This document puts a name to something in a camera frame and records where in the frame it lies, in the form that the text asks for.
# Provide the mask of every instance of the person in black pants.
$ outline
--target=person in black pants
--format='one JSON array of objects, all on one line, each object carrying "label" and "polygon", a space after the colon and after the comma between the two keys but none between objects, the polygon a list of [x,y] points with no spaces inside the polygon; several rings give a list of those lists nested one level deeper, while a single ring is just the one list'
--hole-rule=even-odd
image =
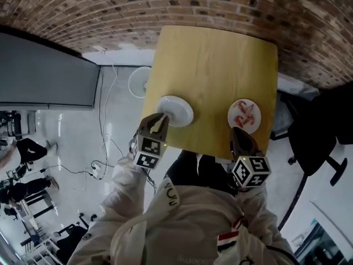
[{"label": "person in black pants", "polygon": [[209,187],[235,196],[237,191],[228,185],[228,174],[213,156],[203,155],[197,167],[196,153],[182,150],[178,159],[165,174],[176,186]]},{"label": "person in black pants", "polygon": [[0,189],[0,203],[9,204],[13,208],[19,209],[19,203],[26,197],[41,192],[45,188],[52,185],[55,189],[59,189],[56,180],[53,177],[34,179],[28,183],[17,183],[10,187]]},{"label": "person in black pants", "polygon": [[31,139],[13,141],[9,147],[0,151],[0,169],[1,171],[12,171],[20,164],[36,161],[46,155],[53,155],[56,150],[57,144],[51,146],[48,141],[46,147]]}]

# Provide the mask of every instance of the person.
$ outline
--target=person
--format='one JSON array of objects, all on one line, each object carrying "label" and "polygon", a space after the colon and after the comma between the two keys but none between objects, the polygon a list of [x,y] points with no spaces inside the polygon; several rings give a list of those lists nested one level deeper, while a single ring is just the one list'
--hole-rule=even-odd
[{"label": "person", "polygon": [[182,151],[143,214],[146,170],[117,162],[104,215],[69,265],[298,264],[266,209],[265,186],[239,192],[214,157]]},{"label": "person", "polygon": [[53,177],[34,179],[28,183],[17,183],[10,187],[0,189],[0,203],[9,204],[12,208],[19,209],[18,203],[26,197],[41,192],[45,188],[53,186],[59,189],[56,180]]},{"label": "person", "polygon": [[20,164],[41,159],[45,155],[53,155],[57,150],[57,144],[46,147],[35,143],[31,139],[13,141],[10,146],[0,150],[0,171],[15,170]]}]

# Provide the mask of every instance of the person wearing white jacket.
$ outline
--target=person wearing white jacket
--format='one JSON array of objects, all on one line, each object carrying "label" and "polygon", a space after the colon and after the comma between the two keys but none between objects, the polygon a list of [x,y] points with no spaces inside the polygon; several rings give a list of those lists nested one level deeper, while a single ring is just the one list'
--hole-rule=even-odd
[{"label": "person wearing white jacket", "polygon": [[113,174],[104,215],[69,265],[298,264],[266,209],[265,187],[235,195],[214,157],[198,162],[182,151],[145,213],[146,173],[131,154]]}]

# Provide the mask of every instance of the white jacket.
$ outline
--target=white jacket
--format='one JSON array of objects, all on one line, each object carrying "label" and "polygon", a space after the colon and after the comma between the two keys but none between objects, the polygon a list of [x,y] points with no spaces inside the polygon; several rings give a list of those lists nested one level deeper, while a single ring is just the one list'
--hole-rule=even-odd
[{"label": "white jacket", "polygon": [[293,264],[266,247],[292,254],[276,216],[266,209],[265,187],[234,198],[210,188],[174,186],[166,178],[143,214],[143,171],[127,156],[114,173],[104,216],[82,238],[69,265]]}]

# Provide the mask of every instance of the jacket sleeve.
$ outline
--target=jacket sleeve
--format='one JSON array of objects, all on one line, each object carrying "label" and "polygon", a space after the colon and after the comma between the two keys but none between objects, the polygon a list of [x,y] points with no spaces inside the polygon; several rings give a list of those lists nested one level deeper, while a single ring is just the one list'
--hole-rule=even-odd
[{"label": "jacket sleeve", "polygon": [[111,193],[101,204],[104,214],[80,241],[68,265],[92,264],[93,259],[105,258],[117,229],[143,213],[146,176],[132,164],[131,156],[128,154],[117,162]]},{"label": "jacket sleeve", "polygon": [[[290,245],[277,228],[277,216],[266,208],[266,186],[239,193],[238,199],[240,199],[245,220],[248,223],[248,232],[257,237],[265,246],[276,247],[293,255]],[[275,259],[279,258],[279,264],[292,264],[282,253],[273,250],[267,253],[273,255]]]}]

